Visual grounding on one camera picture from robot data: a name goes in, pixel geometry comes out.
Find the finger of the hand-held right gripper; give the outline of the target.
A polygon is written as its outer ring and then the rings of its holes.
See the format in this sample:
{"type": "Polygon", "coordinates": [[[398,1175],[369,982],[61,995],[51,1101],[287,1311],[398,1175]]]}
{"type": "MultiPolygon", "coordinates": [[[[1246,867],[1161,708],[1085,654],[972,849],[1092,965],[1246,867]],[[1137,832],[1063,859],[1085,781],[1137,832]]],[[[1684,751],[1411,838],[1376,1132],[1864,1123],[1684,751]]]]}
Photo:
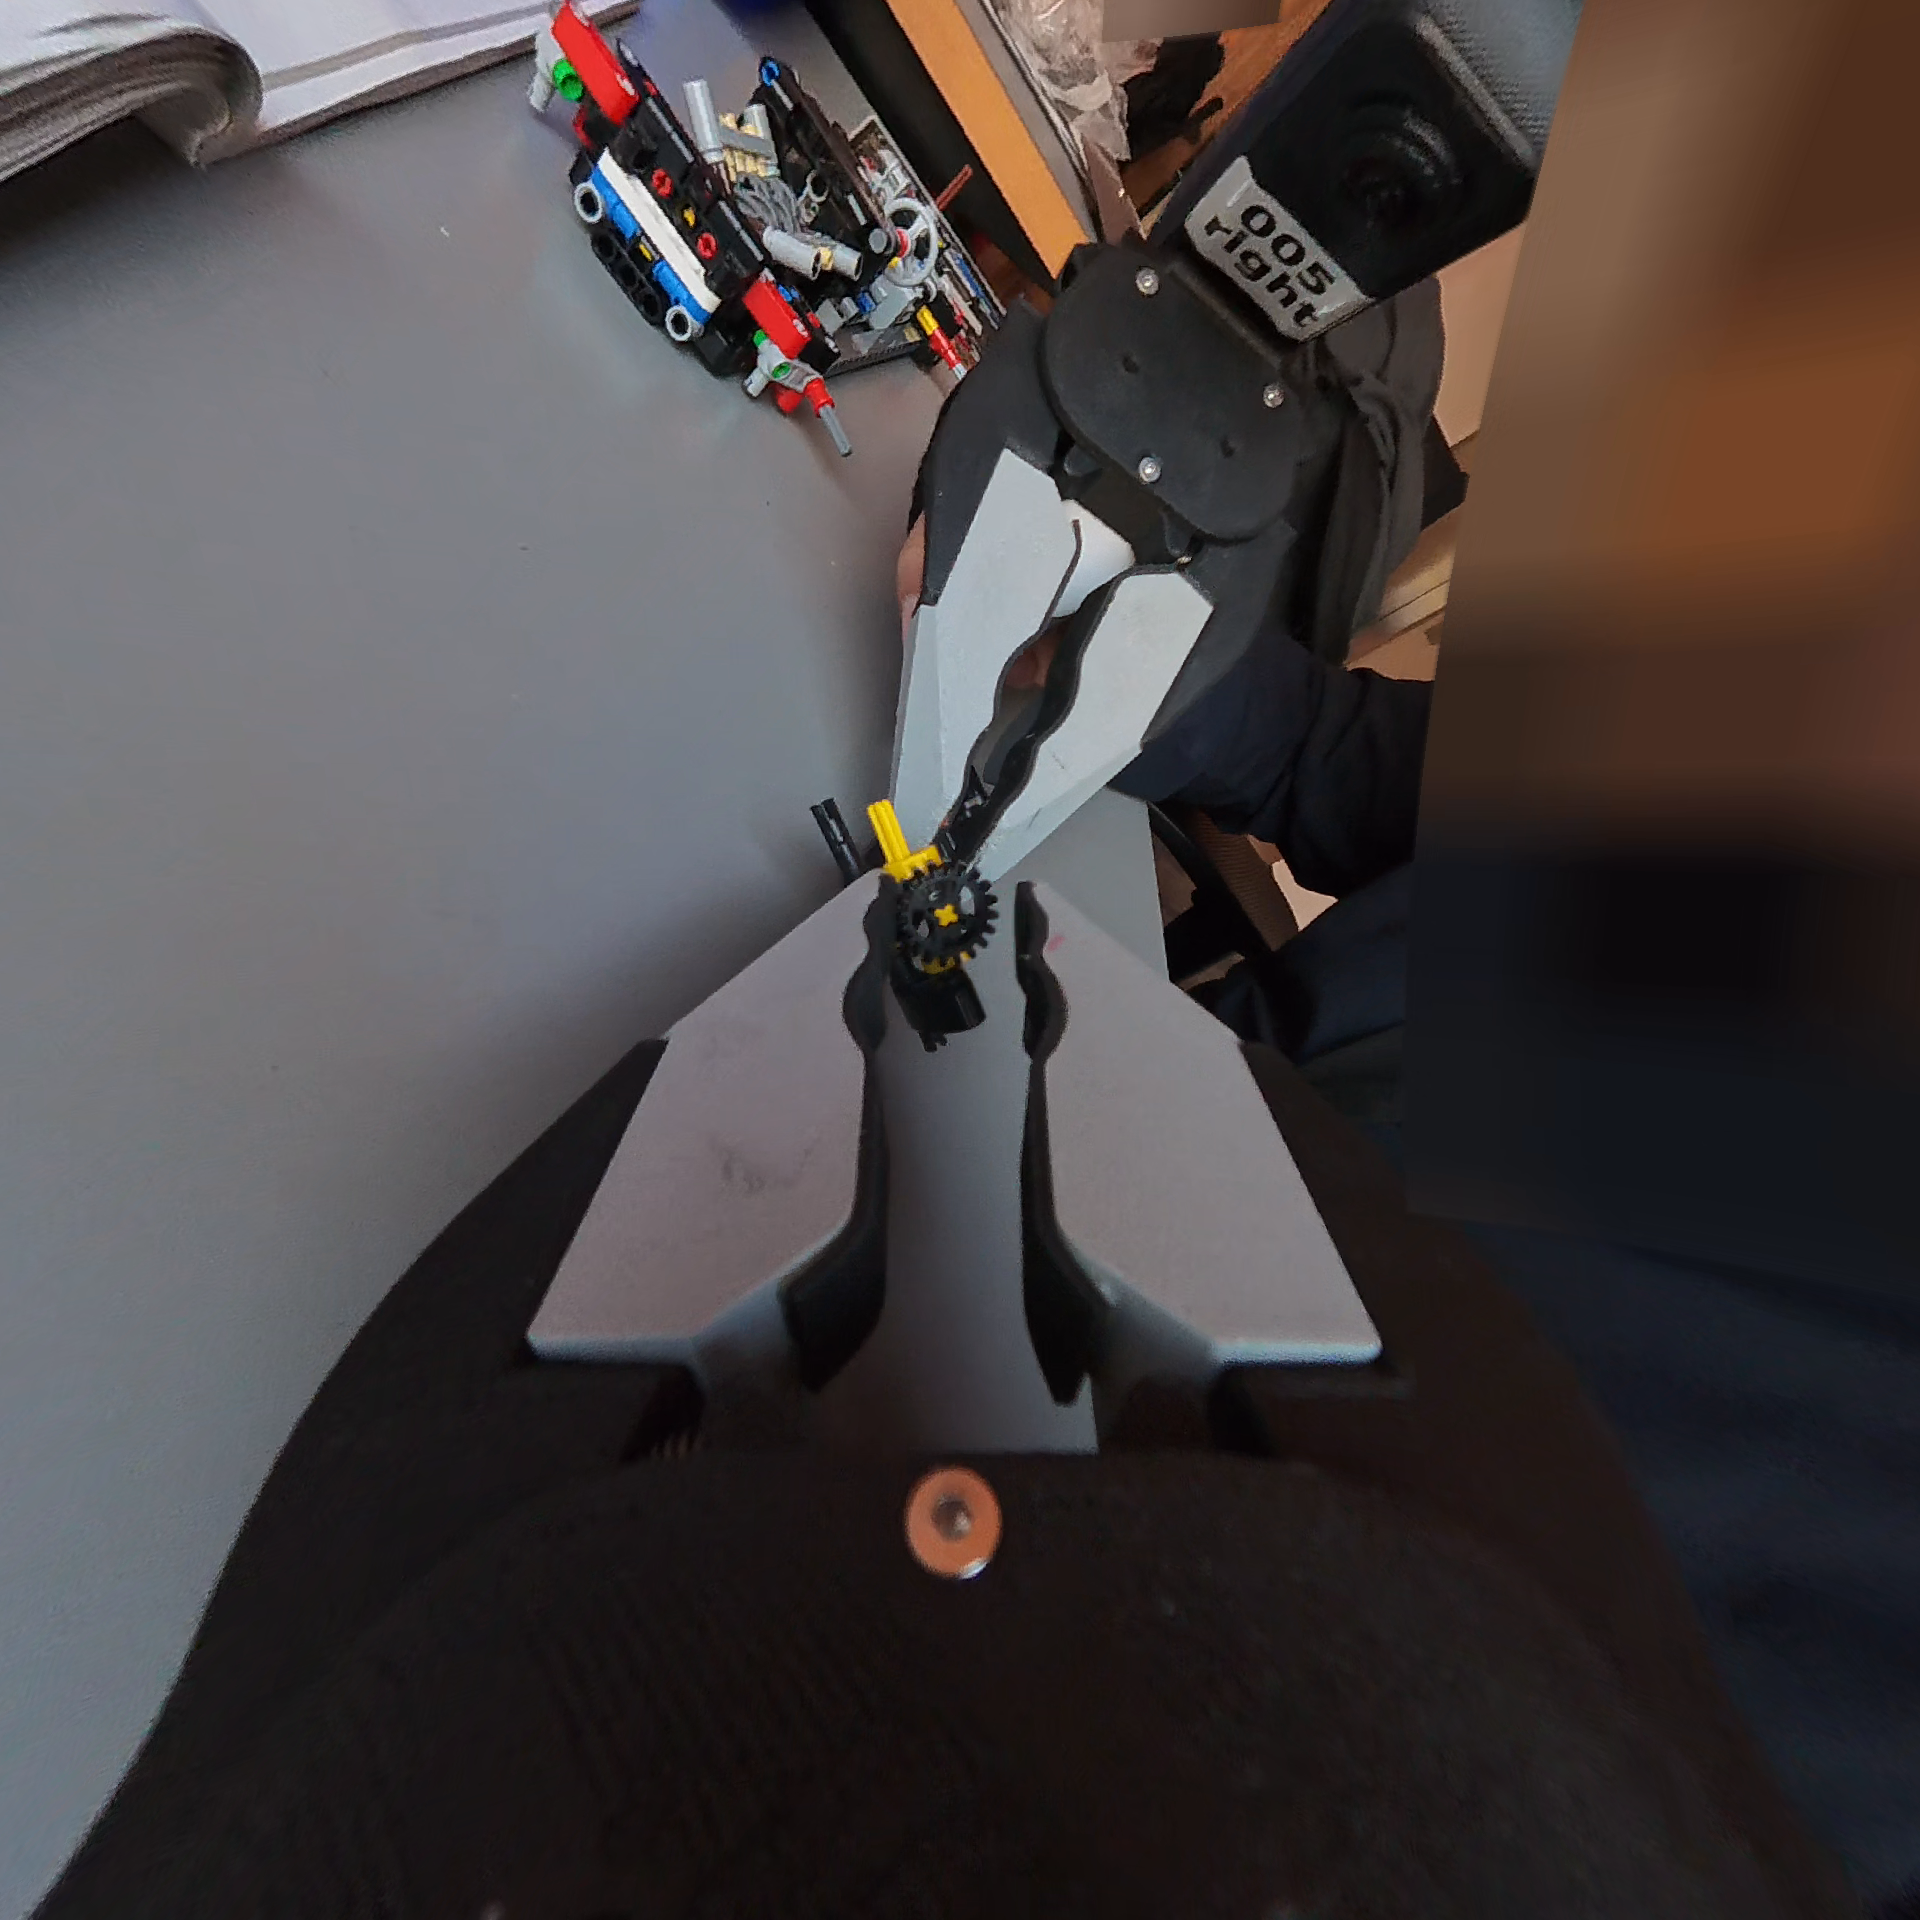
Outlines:
{"type": "Polygon", "coordinates": [[[1130,569],[1130,547],[1015,449],[998,454],[943,586],[905,630],[888,796],[915,849],[961,799],[1006,666],[1130,569]]]}
{"type": "Polygon", "coordinates": [[[955,828],[965,865],[1003,881],[1138,759],[1212,613],[1184,573],[1128,573],[1092,594],[980,811],[955,828]]]}

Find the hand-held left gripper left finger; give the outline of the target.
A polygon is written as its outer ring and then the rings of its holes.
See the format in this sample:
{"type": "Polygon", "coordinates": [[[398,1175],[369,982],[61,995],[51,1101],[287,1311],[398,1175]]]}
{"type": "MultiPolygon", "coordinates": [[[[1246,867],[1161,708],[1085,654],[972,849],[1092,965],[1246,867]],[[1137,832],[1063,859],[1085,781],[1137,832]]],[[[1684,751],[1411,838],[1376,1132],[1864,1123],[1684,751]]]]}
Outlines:
{"type": "Polygon", "coordinates": [[[824,1388],[886,1297],[883,920],[860,881],[665,1037],[528,1328],[547,1362],[824,1388]]]}

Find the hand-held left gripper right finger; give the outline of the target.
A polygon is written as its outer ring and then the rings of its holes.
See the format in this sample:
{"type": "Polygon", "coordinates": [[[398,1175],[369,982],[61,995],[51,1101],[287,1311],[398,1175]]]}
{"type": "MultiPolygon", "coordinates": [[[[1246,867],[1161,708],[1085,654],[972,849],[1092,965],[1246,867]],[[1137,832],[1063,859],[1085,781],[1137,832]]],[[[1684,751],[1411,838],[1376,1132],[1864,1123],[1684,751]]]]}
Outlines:
{"type": "Polygon", "coordinates": [[[1047,883],[1018,885],[1017,973],[1020,1294],[1051,1396],[1380,1362],[1236,1037],[1047,883]]]}

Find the black gear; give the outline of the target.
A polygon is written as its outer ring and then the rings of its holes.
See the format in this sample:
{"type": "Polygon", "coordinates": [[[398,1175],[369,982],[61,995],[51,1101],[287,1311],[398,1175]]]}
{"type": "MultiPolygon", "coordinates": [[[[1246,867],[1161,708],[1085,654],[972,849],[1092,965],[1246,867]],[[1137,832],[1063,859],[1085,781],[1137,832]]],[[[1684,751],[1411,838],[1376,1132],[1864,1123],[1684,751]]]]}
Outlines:
{"type": "Polygon", "coordinates": [[[963,800],[925,845],[910,838],[892,800],[875,800],[867,812],[884,878],[888,982],[908,1030],[935,1054],[987,1021],[971,969],[996,935],[998,898],[972,859],[974,805],[963,800]]]}

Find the person's right forearm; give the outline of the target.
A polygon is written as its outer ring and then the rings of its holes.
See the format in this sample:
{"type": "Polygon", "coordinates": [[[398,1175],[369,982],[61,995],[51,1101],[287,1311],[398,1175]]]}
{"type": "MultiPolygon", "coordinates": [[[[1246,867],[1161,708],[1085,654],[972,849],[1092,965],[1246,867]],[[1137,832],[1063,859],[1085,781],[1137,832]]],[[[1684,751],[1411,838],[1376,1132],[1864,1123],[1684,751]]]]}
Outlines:
{"type": "Polygon", "coordinates": [[[1307,891],[1412,903],[1434,684],[1333,664],[1282,626],[1114,781],[1270,845],[1307,891]]]}

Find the clear plastic bag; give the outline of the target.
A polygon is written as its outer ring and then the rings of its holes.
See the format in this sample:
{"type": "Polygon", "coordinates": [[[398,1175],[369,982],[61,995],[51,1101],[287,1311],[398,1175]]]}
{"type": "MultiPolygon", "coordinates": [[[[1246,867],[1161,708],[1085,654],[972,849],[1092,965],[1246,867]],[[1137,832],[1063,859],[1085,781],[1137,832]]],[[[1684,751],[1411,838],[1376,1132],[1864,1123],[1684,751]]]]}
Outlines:
{"type": "Polygon", "coordinates": [[[1072,169],[1092,183],[1092,161],[1130,162],[1200,130],[1226,48],[1218,35],[1107,38],[1101,3],[990,3],[1072,169]]]}

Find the wooden shelf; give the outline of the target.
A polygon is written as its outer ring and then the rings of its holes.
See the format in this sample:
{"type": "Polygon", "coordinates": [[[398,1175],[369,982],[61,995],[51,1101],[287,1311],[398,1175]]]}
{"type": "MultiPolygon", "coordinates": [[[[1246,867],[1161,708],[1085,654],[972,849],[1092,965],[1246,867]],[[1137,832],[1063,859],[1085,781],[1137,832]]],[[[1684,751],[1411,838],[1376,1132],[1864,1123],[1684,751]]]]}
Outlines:
{"type": "Polygon", "coordinates": [[[1051,116],[990,5],[888,3],[985,176],[1057,289],[1074,252],[1099,240],[1092,188],[1072,141],[1051,116]]]}

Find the multicoloured toy brick model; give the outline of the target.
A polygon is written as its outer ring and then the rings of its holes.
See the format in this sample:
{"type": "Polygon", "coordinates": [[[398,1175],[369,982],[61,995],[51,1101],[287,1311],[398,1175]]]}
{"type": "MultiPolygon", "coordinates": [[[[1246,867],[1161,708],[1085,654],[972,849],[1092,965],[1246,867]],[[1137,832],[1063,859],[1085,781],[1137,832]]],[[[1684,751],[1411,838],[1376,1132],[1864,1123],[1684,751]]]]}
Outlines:
{"type": "Polygon", "coordinates": [[[530,109],[572,111],[570,205],[636,312],[708,373],[817,421],[833,378],[913,363],[963,381],[1004,305],[876,116],[844,130],[777,57],[739,112],[663,89],[577,5],[538,33],[530,109]]]}

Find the white instruction booklet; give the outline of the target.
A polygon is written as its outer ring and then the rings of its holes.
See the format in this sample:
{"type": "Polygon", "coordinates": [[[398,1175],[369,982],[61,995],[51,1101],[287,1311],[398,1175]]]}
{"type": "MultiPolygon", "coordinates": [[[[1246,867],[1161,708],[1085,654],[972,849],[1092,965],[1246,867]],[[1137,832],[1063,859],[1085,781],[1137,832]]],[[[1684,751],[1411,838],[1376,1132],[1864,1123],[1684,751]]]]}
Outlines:
{"type": "Polygon", "coordinates": [[[547,3],[6,3],[2,180],[143,122],[210,164],[527,58],[547,3]]]}

